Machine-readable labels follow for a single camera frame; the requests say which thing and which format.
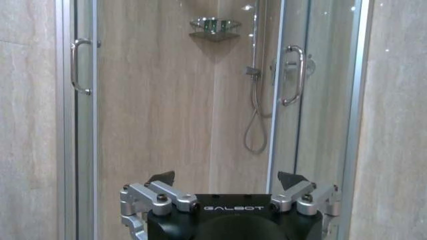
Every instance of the wall tile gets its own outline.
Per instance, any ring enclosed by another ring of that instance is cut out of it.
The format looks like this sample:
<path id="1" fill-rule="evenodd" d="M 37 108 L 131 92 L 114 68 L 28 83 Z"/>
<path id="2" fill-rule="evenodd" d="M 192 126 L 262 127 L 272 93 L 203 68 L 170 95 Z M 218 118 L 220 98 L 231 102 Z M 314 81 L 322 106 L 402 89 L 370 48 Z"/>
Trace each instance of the wall tile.
<path id="1" fill-rule="evenodd" d="M 57 239 L 55 50 L 0 41 L 0 232 Z"/>
<path id="2" fill-rule="evenodd" d="M 216 1 L 104 1 L 100 49 L 100 238 L 128 238 L 119 190 L 175 170 L 175 186 L 210 190 L 214 43 L 190 21 Z"/>
<path id="3" fill-rule="evenodd" d="M 263 193 L 267 177 L 267 150 L 254 155 L 244 148 L 244 132 L 251 121 L 251 77 L 244 74 L 252 62 L 252 12 L 242 7 L 251 1 L 219 1 L 219 15 L 242 22 L 240 37 L 216 46 L 210 192 Z M 259 118 L 251 128 L 248 144 L 263 143 Z"/>
<path id="4" fill-rule="evenodd" d="M 1 1 L 0 41 L 23 45 L 55 45 L 55 2 L 47 0 Z"/>
<path id="5" fill-rule="evenodd" d="M 370 60 L 427 53 L 426 9 L 424 0 L 375 1 Z"/>
<path id="6" fill-rule="evenodd" d="M 427 238 L 426 61 L 368 61 L 351 239 Z"/>

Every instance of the glass shower door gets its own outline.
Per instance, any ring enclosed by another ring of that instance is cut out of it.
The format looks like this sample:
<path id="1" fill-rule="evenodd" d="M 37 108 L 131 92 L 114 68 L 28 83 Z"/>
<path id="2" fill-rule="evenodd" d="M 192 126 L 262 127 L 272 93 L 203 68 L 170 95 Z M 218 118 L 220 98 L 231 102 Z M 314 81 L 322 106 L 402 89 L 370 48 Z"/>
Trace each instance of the glass shower door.
<path id="1" fill-rule="evenodd" d="M 291 99 L 296 94 L 299 84 L 300 58 L 298 53 L 288 51 L 288 46 L 298 46 L 304 50 L 307 38 L 307 22 L 310 1 L 283 0 L 280 10 L 280 32 L 278 46 L 276 79 L 272 115 L 274 137 L 270 146 L 270 181 L 267 191 L 271 193 L 283 192 L 278 180 L 278 172 L 295 172 L 296 148 L 299 138 L 300 121 L 300 98 L 294 103 L 283 106 L 282 99 Z"/>
<path id="2" fill-rule="evenodd" d="M 267 185 L 274 194 L 283 192 L 279 171 L 303 175 L 318 186 L 343 186 L 360 9 L 358 0 L 282 1 Z M 295 94 L 300 76 L 288 45 L 304 50 L 306 76 L 299 100 L 286 105 L 282 100 Z"/>

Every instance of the shower wall panel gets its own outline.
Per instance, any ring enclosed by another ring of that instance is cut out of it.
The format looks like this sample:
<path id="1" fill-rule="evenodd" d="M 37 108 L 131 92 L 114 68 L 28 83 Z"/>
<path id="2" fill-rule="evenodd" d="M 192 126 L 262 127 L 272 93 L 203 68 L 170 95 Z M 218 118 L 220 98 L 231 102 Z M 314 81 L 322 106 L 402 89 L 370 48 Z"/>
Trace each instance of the shower wall panel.
<path id="1" fill-rule="evenodd" d="M 176 171 L 183 191 L 210 190 L 215 84 L 212 43 L 190 20 L 215 16 L 216 0 L 106 0 L 100 5 L 100 239 L 128 237 L 119 190 Z"/>
<path id="2" fill-rule="evenodd" d="M 427 239 L 426 11 L 374 3 L 351 240 Z"/>
<path id="3" fill-rule="evenodd" d="M 57 239 L 55 1 L 1 1 L 0 239 Z"/>
<path id="4" fill-rule="evenodd" d="M 264 193 L 268 147 L 262 154 L 252 154 L 244 148 L 244 133 L 252 117 L 251 107 L 251 76 L 246 75 L 246 66 L 252 64 L 252 11 L 242 9 L 248 0 L 220 0 L 218 5 L 219 17 L 234 19 L 243 23 L 240 37 L 222 42 L 215 54 L 215 87 L 212 105 L 212 131 L 211 131 L 211 160 L 210 160 L 210 191 L 214 193 Z M 258 41 L 258 68 L 263 59 L 263 30 L 264 5 L 260 6 L 259 41 Z M 268 29 L 268 34 L 279 28 Z M 268 68 L 263 69 L 266 89 L 272 89 Z M 266 92 L 263 102 L 271 104 L 271 92 Z M 270 138 L 270 119 L 263 120 Z M 259 118 L 251 126 L 248 133 L 250 146 L 255 149 L 263 144 L 263 132 Z"/>

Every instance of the metal bolt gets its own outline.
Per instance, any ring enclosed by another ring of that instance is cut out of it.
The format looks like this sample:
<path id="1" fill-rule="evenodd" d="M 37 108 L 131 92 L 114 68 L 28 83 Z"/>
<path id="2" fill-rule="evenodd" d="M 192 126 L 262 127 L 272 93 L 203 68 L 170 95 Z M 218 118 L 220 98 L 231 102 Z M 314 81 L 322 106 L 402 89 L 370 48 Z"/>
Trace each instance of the metal bolt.
<path id="1" fill-rule="evenodd" d="M 166 194 L 158 194 L 158 202 L 164 203 L 168 200 L 168 196 Z"/>
<path id="2" fill-rule="evenodd" d="M 199 210 L 200 210 L 200 203 L 199 202 L 194 202 L 191 204 L 191 207 L 190 207 L 190 213 L 195 214 L 196 212 L 199 212 Z"/>
<path id="3" fill-rule="evenodd" d="M 182 196 L 182 199 L 190 199 L 192 197 L 191 194 L 186 194 L 184 196 Z"/>
<path id="4" fill-rule="evenodd" d="M 274 213 L 278 213 L 278 212 L 279 212 L 279 207 L 278 207 L 278 205 L 274 204 L 274 203 L 270 203 L 268 209 L 270 209 L 270 211 L 272 211 Z"/>
<path id="5" fill-rule="evenodd" d="M 311 203 L 314 201 L 314 196 L 311 194 L 306 194 L 302 196 L 302 200 Z"/>

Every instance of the shower door handle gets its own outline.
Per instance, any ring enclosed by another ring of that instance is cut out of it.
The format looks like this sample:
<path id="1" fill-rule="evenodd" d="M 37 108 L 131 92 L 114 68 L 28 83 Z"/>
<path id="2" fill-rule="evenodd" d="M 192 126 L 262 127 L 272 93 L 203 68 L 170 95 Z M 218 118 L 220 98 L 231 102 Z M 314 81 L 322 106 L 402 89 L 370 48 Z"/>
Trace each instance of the shower door handle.
<path id="1" fill-rule="evenodd" d="M 77 71 L 77 60 L 79 60 L 79 46 L 81 44 L 92 44 L 92 41 L 87 38 L 79 38 L 73 41 L 71 44 L 71 84 L 73 89 L 84 94 L 84 95 L 91 95 L 92 90 L 89 88 L 83 88 L 79 85 L 79 71 Z"/>
<path id="2" fill-rule="evenodd" d="M 291 98 L 282 97 L 282 99 L 280 99 L 283 106 L 287 107 L 291 104 L 294 104 L 300 99 L 300 97 L 303 95 L 307 60 L 306 60 L 304 50 L 299 46 L 290 45 L 286 48 L 286 52 L 287 53 L 296 52 L 299 55 L 299 74 L 298 74 L 298 85 L 296 85 L 295 95 Z"/>

